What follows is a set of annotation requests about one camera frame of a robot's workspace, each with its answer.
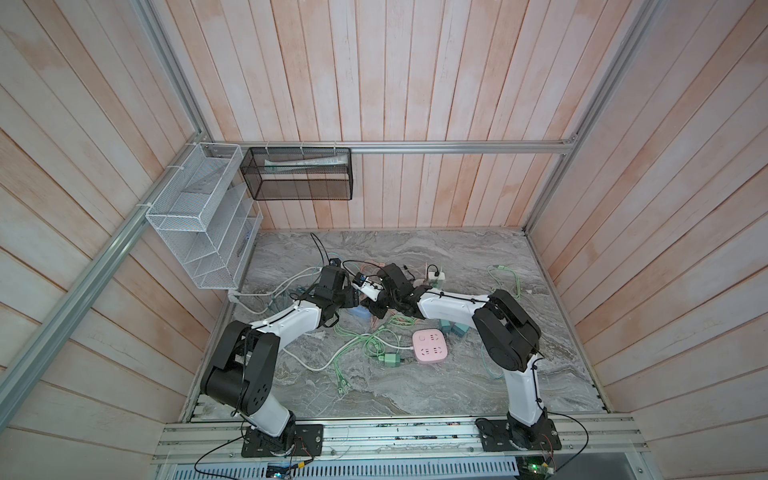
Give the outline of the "pink power strip cube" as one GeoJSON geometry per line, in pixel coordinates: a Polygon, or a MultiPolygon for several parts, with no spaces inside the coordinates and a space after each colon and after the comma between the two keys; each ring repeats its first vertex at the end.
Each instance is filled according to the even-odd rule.
{"type": "Polygon", "coordinates": [[[420,364],[441,363],[448,356],[446,339],[439,329],[415,331],[411,339],[415,359],[420,364]]]}

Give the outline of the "light green USB charger plug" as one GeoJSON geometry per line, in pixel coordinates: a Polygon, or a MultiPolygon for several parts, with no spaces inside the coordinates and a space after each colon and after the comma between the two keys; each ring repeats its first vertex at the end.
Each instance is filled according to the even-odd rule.
{"type": "Polygon", "coordinates": [[[401,364],[401,356],[398,352],[378,355],[377,360],[388,368],[398,367],[401,364]]]}

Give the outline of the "teal USB charger plug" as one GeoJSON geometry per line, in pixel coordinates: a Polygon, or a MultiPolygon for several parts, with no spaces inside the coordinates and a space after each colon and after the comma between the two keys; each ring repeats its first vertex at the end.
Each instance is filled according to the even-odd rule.
{"type": "Polygon", "coordinates": [[[464,336],[466,336],[466,335],[467,335],[467,333],[469,332],[469,330],[470,330],[470,326],[468,326],[468,325],[465,325],[465,324],[454,323],[454,324],[451,326],[451,332],[452,332],[454,335],[458,336],[458,337],[464,337],[464,336]]]}

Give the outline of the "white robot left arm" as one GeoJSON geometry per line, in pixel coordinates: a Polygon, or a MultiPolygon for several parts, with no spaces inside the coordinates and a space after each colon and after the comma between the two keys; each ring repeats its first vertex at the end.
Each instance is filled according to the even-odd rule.
{"type": "Polygon", "coordinates": [[[201,393],[233,408],[261,433],[282,436],[292,412],[271,393],[279,352],[308,332],[334,326],[338,311],[356,300],[349,273],[327,265],[290,307],[265,320],[231,322],[204,370],[201,393]]]}

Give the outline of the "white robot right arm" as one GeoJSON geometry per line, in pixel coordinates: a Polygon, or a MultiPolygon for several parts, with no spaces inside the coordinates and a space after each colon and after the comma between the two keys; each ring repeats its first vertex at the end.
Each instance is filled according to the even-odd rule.
{"type": "Polygon", "coordinates": [[[496,289],[488,295],[446,292],[414,285],[400,267],[389,264],[373,278],[361,273],[352,285],[376,317],[390,310],[405,316],[445,320],[477,330],[490,359],[503,370],[509,406],[516,425],[532,428],[543,416],[533,364],[540,353],[541,329],[514,296],[496,289]]]}

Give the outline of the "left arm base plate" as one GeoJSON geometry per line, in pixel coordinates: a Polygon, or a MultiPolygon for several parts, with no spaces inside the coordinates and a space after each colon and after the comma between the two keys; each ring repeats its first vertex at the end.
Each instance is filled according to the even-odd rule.
{"type": "Polygon", "coordinates": [[[282,434],[270,436],[256,428],[245,434],[241,455],[243,458],[271,458],[320,456],[324,440],[324,426],[320,423],[297,424],[289,421],[282,434]]]}

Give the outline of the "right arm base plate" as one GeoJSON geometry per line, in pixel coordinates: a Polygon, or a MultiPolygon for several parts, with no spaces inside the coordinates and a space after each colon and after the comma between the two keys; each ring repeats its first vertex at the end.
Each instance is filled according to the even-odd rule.
{"type": "Polygon", "coordinates": [[[546,413],[542,413],[532,426],[524,425],[510,414],[504,420],[477,418],[475,426],[485,452],[562,449],[559,433],[546,413]]]}

